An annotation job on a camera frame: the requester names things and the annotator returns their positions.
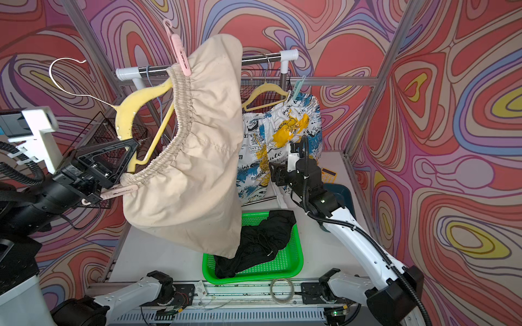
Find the light blue wire hanger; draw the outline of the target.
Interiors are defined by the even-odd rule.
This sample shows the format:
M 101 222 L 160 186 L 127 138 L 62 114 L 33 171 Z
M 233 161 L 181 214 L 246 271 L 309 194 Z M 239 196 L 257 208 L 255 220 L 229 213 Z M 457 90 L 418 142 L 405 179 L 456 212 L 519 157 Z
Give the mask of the light blue wire hanger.
M 160 96 L 157 95 L 155 93 L 155 91 L 153 90 L 153 85 L 152 85 L 152 81 L 150 79 L 150 68 L 151 68 L 151 65 L 147 65 L 145 67 L 145 77 L 146 77 L 146 80 L 148 81 L 149 83 L 149 88 L 147 90 L 148 92 L 148 95 L 151 99 L 155 98 L 156 101 L 158 102 L 159 104 L 159 108 L 160 108 L 160 113 L 159 113 L 159 121 L 156 123 L 158 126 L 160 126 L 162 123 L 163 123 L 163 103 L 162 101 L 160 100 Z

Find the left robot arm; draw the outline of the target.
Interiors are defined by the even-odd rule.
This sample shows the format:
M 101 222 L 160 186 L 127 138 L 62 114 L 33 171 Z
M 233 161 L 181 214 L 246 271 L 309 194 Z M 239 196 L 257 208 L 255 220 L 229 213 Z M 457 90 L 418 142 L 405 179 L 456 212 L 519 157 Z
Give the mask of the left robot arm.
M 159 271 L 113 294 L 65 300 L 52 310 L 39 286 L 35 256 L 42 245 L 31 235 L 50 229 L 81 200 L 99 204 L 102 189 L 115 187 L 137 147 L 127 139 L 73 150 L 54 175 L 24 177 L 30 184 L 25 191 L 1 189 L 2 325 L 108 325 L 143 304 L 172 303 L 173 280 Z

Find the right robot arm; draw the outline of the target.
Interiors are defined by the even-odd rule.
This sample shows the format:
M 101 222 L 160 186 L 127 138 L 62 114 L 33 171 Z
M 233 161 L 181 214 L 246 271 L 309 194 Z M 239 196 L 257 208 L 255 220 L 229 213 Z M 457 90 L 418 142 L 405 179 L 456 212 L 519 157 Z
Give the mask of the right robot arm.
M 327 300 L 347 299 L 369 309 L 381 325 L 431 325 L 421 301 L 424 275 L 416 266 L 408 267 L 389 254 L 358 223 L 348 206 L 327 190 L 322 171 L 309 156 L 306 136 L 287 146 L 286 160 L 269 165 L 276 186 L 289 187 L 290 198 L 304 213 L 334 235 L 357 259 L 367 273 L 351 277 L 333 268 L 319 283 Z

